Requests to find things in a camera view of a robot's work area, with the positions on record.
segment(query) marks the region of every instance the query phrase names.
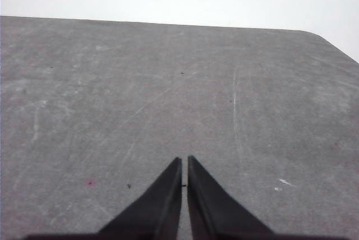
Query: red speck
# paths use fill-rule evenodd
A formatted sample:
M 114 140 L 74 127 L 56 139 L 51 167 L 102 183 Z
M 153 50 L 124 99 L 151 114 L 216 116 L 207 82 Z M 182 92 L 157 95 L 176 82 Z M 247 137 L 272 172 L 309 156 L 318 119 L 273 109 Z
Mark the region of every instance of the red speck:
M 89 178 L 89 179 L 86 180 L 86 185 L 88 187 L 94 187 L 96 185 L 96 181 L 94 179 L 92 179 L 92 178 Z

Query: black plastic prong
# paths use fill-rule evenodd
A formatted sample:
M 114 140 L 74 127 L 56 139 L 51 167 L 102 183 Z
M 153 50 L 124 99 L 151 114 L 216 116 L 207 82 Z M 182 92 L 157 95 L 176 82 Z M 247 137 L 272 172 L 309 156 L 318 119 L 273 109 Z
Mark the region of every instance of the black plastic prong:
M 99 233 L 118 239 L 176 239 L 182 202 L 182 161 L 175 158 L 145 193 Z
M 231 198 L 194 156 L 188 157 L 187 194 L 194 240 L 237 233 L 273 234 Z

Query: black object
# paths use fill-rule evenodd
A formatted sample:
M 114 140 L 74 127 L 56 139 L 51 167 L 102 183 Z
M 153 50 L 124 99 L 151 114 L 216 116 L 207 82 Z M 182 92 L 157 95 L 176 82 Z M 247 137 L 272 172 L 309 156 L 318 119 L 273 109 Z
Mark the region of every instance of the black object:
M 97 234 L 37 235 L 26 240 L 175 240 L 182 200 L 175 158 L 148 190 Z M 188 157 L 188 205 L 194 240 L 344 240 L 275 234 L 231 198 L 194 156 Z

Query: gray table surface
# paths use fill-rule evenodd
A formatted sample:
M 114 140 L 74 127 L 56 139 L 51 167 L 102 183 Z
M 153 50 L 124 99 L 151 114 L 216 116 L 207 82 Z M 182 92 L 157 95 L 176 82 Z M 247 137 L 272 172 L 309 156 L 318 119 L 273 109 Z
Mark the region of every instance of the gray table surface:
M 359 238 L 359 64 L 322 37 L 24 17 L 1 28 L 2 239 L 96 232 L 176 156 L 186 183 L 191 154 L 276 232 Z M 181 215 L 178 239 L 191 239 L 186 189 Z

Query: scratch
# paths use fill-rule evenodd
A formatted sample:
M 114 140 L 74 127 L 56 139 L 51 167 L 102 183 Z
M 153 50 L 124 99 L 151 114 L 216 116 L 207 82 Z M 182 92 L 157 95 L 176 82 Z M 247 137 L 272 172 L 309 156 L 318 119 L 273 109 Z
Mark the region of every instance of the scratch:
M 35 142 L 39 137 L 39 107 L 37 106 L 34 114 L 34 135 L 31 138 L 31 143 Z
M 288 181 L 286 181 L 285 179 L 278 179 L 279 181 L 281 181 L 283 184 L 286 184 L 286 185 L 289 185 L 289 186 L 291 186 L 291 187 L 296 187 L 296 185 L 293 185 L 293 184 L 291 184 L 291 183 L 289 183 Z
M 87 199 L 87 202 L 89 202 L 91 205 L 97 207 L 98 209 L 100 209 L 103 213 L 105 213 L 106 215 L 108 215 L 109 217 L 112 217 L 113 215 L 106 209 L 104 208 L 102 205 L 100 205 L 98 202 L 95 202 L 91 199 Z
M 240 150 L 242 149 L 242 146 L 240 144 L 240 141 L 238 140 L 238 123 L 237 123 L 237 92 L 236 92 L 236 81 L 237 81 L 237 70 L 240 63 L 237 64 L 236 68 L 234 69 L 233 74 L 233 129 L 234 129 L 234 137 L 236 141 L 236 147 L 238 152 L 238 158 L 240 157 Z
M 139 113 L 141 113 L 141 111 L 146 108 L 147 106 L 149 106 L 150 104 L 152 104 L 153 102 L 155 102 L 157 99 L 159 99 L 161 96 L 163 96 L 164 94 L 166 94 L 167 92 L 179 87 L 181 84 L 183 84 L 187 79 L 189 79 L 190 77 L 194 76 L 195 74 L 197 74 L 197 72 L 193 72 L 190 75 L 186 76 L 185 78 L 183 78 L 182 80 L 180 80 L 179 82 L 175 83 L 173 86 L 167 88 L 166 90 L 162 91 L 161 93 L 159 93 L 158 95 L 154 95 L 152 96 L 148 102 L 141 106 L 141 108 L 139 110 L 137 110 L 134 114 L 130 115 L 130 117 L 125 120 L 122 124 L 120 124 L 116 130 L 122 128 L 124 125 L 126 125 L 133 117 L 135 117 L 136 115 L 138 115 Z M 99 146 L 103 145 L 105 142 L 107 141 L 107 138 L 105 138 L 104 140 L 102 140 L 102 142 L 99 144 Z
M 153 116 L 145 123 L 145 125 L 143 125 L 142 129 L 140 130 L 140 132 L 138 132 L 137 136 L 135 137 L 133 143 L 131 144 L 130 148 L 127 150 L 126 155 L 123 157 L 123 159 L 121 160 L 120 163 L 120 168 L 122 168 L 123 164 L 125 163 L 125 161 L 128 159 L 128 157 L 131 155 L 132 153 L 132 149 L 134 148 L 134 145 L 137 143 L 137 141 L 140 138 L 140 135 L 142 133 L 142 131 L 147 127 L 147 125 L 151 122 L 151 120 L 153 119 Z

